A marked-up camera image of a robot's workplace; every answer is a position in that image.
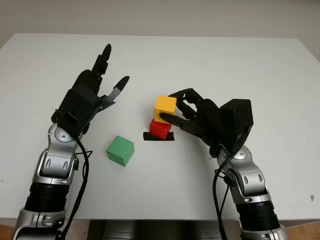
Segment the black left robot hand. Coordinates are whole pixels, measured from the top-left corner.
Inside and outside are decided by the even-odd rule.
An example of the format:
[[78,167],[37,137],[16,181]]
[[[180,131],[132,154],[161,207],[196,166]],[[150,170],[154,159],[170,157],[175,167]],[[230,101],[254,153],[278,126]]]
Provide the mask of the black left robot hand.
[[[77,77],[75,83],[73,84],[73,88],[83,85],[91,90],[94,94],[98,94],[100,90],[100,86],[102,83],[102,75],[106,73],[108,67],[108,60],[110,58],[110,54],[112,51],[112,46],[109,43],[103,50],[102,54],[99,54],[92,70],[86,69],[80,73]],[[114,87],[109,95],[101,96],[102,105],[98,107],[98,111],[103,111],[104,109],[114,105],[116,103],[115,98],[123,91],[126,84],[128,83],[130,77],[124,76]]]

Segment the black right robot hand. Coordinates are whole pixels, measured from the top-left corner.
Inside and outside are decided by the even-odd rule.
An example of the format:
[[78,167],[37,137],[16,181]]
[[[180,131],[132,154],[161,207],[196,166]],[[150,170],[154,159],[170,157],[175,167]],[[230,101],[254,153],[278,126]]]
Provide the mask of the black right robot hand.
[[180,90],[169,96],[176,98],[176,106],[183,117],[162,112],[159,114],[162,120],[200,138],[209,146],[209,153],[213,158],[218,157],[221,149],[225,149],[229,155],[236,153],[227,140],[220,109],[212,100],[202,98],[193,88]]

